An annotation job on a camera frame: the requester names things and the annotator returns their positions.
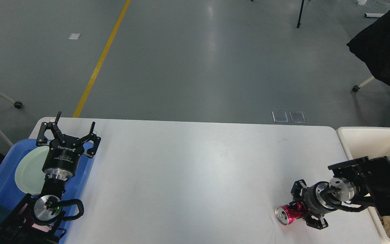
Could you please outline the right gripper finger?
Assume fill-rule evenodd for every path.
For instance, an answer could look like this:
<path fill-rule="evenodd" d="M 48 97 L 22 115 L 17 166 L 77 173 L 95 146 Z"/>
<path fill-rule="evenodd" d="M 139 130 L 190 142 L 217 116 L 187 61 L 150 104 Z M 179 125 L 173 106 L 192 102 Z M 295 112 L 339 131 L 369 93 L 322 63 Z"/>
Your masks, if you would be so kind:
<path fill-rule="evenodd" d="M 306 225 L 315 229 L 322 230 L 328 227 L 328 222 L 324 218 L 324 214 L 316 214 L 313 212 L 309 212 L 304 217 L 304 221 Z"/>
<path fill-rule="evenodd" d="M 308 186 L 304 179 L 300 179 L 294 182 L 294 185 L 291 188 L 292 201 L 291 204 L 300 202 L 305 202 L 305 192 L 308 190 Z"/>

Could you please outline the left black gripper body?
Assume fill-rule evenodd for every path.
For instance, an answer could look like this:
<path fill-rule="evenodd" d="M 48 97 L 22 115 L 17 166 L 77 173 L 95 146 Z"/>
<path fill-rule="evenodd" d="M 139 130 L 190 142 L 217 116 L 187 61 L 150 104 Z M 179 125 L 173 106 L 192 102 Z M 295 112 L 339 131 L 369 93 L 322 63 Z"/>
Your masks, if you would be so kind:
<path fill-rule="evenodd" d="M 56 170 L 64 170 L 68 179 L 75 176 L 81 154 L 85 151 L 81 144 L 74 146 L 78 140 L 77 137 L 66 137 L 64 145 L 58 139 L 51 140 L 42 171 L 52 175 Z"/>

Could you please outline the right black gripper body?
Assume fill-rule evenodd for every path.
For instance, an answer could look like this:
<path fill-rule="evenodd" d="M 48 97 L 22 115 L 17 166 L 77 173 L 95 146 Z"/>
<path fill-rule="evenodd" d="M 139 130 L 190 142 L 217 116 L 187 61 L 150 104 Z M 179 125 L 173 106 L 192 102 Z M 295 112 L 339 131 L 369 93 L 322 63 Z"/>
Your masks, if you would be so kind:
<path fill-rule="evenodd" d="M 304 217 L 308 215 L 317 217 L 335 211 L 335 209 L 327 205 L 327 203 L 320 196 L 321 191 L 329 187 L 328 182 L 318 182 L 311 187 L 308 187 L 305 182 L 303 182 L 302 185 L 305 186 L 303 202 L 307 210 L 303 215 Z"/>

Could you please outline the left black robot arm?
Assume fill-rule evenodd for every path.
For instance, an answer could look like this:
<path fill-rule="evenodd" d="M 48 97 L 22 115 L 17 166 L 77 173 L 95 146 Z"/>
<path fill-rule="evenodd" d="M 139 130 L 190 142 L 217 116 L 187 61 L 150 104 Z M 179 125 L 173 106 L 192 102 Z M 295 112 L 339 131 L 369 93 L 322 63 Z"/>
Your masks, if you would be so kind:
<path fill-rule="evenodd" d="M 26 193 L 0 223 L 0 244 L 57 244 L 67 232 L 60 224 L 85 212 L 80 199 L 64 199 L 66 184 L 76 178 L 82 156 L 96 155 L 102 139 L 94 132 L 95 122 L 84 137 L 62 133 L 60 116 L 58 112 L 53 122 L 43 122 L 36 140 L 37 148 L 47 151 L 41 164 L 43 186 L 38 194 Z"/>

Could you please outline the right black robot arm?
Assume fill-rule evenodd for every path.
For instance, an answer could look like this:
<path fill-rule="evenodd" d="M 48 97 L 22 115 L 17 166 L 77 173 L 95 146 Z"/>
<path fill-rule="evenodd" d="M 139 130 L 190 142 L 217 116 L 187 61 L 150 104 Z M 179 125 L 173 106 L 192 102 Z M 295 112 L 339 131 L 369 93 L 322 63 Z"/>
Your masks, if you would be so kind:
<path fill-rule="evenodd" d="M 307 226 L 328 227 L 326 214 L 341 210 L 361 212 L 374 207 L 379 215 L 390 216 L 390 158 L 361 157 L 328 166 L 333 177 L 308 186 L 303 179 L 294 182 L 292 201 L 276 209 L 282 225 L 303 219 Z"/>

